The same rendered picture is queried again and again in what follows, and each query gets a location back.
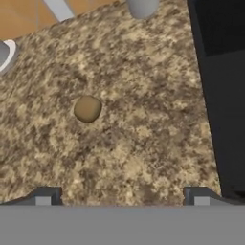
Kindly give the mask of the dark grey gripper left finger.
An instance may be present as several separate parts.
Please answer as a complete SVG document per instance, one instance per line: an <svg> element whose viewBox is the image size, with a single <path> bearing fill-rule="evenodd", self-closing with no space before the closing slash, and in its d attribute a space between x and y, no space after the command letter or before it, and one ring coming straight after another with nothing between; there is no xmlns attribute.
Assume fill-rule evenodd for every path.
<svg viewBox="0 0 245 245"><path fill-rule="evenodd" d="M61 187L38 187L28 195L3 202L3 206L61 206L62 205Z"/></svg>

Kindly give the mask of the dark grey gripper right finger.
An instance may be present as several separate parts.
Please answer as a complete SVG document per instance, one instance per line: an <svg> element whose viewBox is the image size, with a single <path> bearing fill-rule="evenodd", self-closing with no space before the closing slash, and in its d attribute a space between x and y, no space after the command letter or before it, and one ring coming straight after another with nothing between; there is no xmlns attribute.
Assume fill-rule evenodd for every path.
<svg viewBox="0 0 245 245"><path fill-rule="evenodd" d="M245 206L245 201L224 198L207 187L184 187L185 206Z"/></svg>

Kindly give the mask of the brown kiwi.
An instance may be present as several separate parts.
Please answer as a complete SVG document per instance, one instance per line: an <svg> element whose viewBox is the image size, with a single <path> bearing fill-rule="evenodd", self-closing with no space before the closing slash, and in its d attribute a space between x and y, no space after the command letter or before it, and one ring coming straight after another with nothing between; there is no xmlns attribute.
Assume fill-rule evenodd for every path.
<svg viewBox="0 0 245 245"><path fill-rule="evenodd" d="M93 122L99 115L102 104L99 99L92 96L82 96L74 107L75 116L83 123Z"/></svg>

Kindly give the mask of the white rimmed grey bowl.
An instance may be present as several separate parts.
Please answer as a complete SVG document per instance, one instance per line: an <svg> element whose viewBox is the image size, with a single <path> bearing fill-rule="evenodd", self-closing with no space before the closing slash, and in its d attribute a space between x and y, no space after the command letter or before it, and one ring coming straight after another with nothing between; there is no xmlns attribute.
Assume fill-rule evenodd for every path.
<svg viewBox="0 0 245 245"><path fill-rule="evenodd" d="M0 40L0 76L6 74L18 56L18 46L14 40Z"/></svg>

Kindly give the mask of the wooden cupboard door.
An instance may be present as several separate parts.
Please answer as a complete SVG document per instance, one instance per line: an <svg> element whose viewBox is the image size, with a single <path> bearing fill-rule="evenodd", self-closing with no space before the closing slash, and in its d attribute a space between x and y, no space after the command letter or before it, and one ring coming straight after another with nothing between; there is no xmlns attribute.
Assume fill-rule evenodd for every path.
<svg viewBox="0 0 245 245"><path fill-rule="evenodd" d="M67 0L75 16L122 0ZM0 39L41 30L58 21L43 0L0 0Z"/></svg>

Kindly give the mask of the grey cylindrical container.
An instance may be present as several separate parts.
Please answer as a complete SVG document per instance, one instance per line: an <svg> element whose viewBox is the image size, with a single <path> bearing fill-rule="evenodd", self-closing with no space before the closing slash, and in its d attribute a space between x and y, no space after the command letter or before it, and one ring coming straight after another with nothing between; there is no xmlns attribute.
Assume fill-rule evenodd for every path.
<svg viewBox="0 0 245 245"><path fill-rule="evenodd" d="M136 19L145 19L157 11L160 0L126 0L131 15Z"/></svg>

